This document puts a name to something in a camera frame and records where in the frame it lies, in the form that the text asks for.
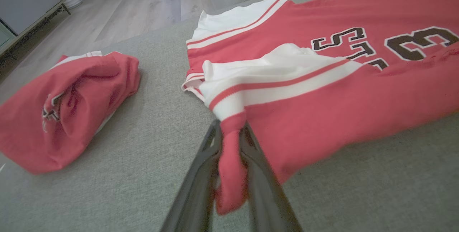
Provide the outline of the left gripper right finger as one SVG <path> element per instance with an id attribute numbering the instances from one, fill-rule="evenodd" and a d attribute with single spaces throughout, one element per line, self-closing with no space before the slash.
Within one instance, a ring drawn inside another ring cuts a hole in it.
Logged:
<path id="1" fill-rule="evenodd" d="M 247 169 L 247 194 L 253 232 L 302 232 L 282 186 L 251 126 L 239 133 L 240 157 Z"/>

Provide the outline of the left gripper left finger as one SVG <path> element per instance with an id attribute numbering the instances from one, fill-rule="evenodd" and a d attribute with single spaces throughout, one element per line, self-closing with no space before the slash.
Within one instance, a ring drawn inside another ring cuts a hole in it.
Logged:
<path id="1" fill-rule="evenodd" d="M 211 232 L 222 140 L 220 122 L 215 120 L 205 134 L 161 232 Z"/>

